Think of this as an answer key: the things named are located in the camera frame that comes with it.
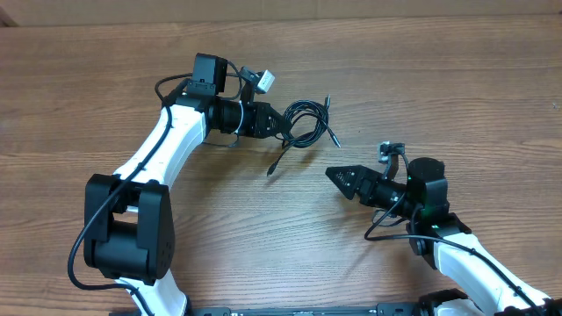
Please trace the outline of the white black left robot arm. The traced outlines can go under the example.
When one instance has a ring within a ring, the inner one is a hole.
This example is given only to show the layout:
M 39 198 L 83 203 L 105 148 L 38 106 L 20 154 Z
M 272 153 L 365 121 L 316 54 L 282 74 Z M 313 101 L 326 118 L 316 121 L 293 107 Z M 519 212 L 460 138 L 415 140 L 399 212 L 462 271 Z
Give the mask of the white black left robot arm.
M 268 70 L 235 69 L 239 89 L 223 97 L 229 60 L 197 54 L 192 72 L 160 95 L 161 117 L 131 159 L 85 187 L 84 227 L 67 273 L 81 290 L 124 289 L 141 315 L 189 315 L 191 303 L 172 276 L 175 230 L 169 191 L 192 151 L 212 129 L 256 139 L 288 129 L 270 104 L 257 102 L 275 81 Z

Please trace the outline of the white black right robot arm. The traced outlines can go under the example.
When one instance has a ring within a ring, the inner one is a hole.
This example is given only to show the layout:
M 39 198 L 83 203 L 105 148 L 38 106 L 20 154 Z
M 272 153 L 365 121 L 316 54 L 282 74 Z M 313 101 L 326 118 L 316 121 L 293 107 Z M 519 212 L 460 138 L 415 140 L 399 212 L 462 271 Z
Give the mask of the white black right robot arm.
M 471 228 L 450 211 L 442 162 L 384 154 L 384 172 L 362 165 L 329 167 L 347 198 L 406 223 L 400 237 L 415 255 L 456 283 L 420 299 L 419 315 L 559 315 L 561 302 L 526 284 L 495 259 Z

